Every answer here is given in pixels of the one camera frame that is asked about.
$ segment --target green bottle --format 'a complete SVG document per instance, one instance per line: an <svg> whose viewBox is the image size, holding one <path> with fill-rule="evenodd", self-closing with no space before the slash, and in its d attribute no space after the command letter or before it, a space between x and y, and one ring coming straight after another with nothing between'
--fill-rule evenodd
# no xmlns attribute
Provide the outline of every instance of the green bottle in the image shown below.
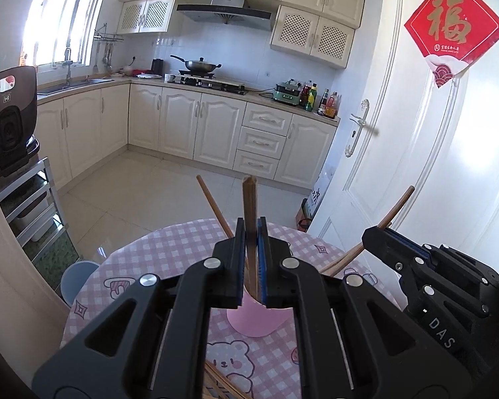
<svg viewBox="0 0 499 399"><path fill-rule="evenodd" d="M316 84L313 84L310 91L309 97L307 98L307 103L305 104L305 110L312 112L314 109L314 104L316 103L316 97L318 96L318 90L316 89Z"/></svg>

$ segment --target window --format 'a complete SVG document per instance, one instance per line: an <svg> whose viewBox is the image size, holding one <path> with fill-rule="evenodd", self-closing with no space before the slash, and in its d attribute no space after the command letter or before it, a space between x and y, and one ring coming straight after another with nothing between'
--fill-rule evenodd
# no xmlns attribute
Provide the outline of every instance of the window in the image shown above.
<svg viewBox="0 0 499 399"><path fill-rule="evenodd" d="M88 66L102 0L33 0L24 29L26 64L45 71L70 60Z"/></svg>

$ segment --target kitchen sink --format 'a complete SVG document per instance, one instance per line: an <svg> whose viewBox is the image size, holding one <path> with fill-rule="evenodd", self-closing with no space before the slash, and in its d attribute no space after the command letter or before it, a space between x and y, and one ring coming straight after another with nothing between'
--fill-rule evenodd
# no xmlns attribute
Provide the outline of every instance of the kitchen sink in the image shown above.
<svg viewBox="0 0 499 399"><path fill-rule="evenodd" d="M113 81L113 79L86 79L84 81L74 81L71 82L70 85L59 84L59 85L54 85L52 87L44 88L42 90L39 90L37 94L49 95L53 93L59 93L60 91L70 90L72 88L84 87L86 85L93 85L93 84L101 84L102 82L110 82L110 81Z"/></svg>

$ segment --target red diamond-shaped poster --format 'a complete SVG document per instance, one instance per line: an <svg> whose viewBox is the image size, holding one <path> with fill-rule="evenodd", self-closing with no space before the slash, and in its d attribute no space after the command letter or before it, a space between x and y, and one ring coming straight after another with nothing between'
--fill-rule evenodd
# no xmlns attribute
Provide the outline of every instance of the red diamond-shaped poster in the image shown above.
<svg viewBox="0 0 499 399"><path fill-rule="evenodd" d="M499 16L483 0L425 0L405 24L438 88L499 40Z"/></svg>

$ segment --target round table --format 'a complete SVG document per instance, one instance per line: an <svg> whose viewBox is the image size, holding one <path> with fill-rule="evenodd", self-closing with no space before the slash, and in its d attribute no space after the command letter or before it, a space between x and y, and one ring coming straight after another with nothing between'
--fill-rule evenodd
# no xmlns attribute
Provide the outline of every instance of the round table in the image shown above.
<svg viewBox="0 0 499 399"><path fill-rule="evenodd" d="M292 255L322 268L343 252L306 233L272 223L272 237L285 240ZM145 273L162 279L182 274L190 265L212 255L226 238L216 219L201 219L152 232L117 250L94 272L70 310L61 346L85 327ZM362 264L353 261L341 273L356 271L394 304L389 290ZM249 338L229 324L226 311L212 309L207 358L242 391L254 398L301 398L294 318L262 338Z"/></svg>

